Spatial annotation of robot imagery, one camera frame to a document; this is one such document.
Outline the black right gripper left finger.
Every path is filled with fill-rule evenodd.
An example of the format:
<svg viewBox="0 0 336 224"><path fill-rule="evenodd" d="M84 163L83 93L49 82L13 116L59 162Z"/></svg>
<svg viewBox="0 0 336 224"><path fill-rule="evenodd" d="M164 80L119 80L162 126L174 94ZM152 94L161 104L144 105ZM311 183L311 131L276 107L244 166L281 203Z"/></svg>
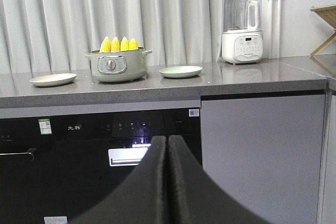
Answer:
<svg viewBox="0 0 336 224"><path fill-rule="evenodd" d="M142 161L109 195L70 223L168 223L166 137L152 137Z"/></svg>

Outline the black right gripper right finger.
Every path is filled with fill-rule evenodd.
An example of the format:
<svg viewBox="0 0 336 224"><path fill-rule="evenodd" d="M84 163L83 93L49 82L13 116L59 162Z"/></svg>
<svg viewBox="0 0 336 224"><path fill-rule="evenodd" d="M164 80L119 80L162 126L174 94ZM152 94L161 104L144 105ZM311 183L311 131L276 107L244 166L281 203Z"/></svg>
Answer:
<svg viewBox="0 0 336 224"><path fill-rule="evenodd" d="M169 136L167 154L171 223L267 223L207 175L182 136Z"/></svg>

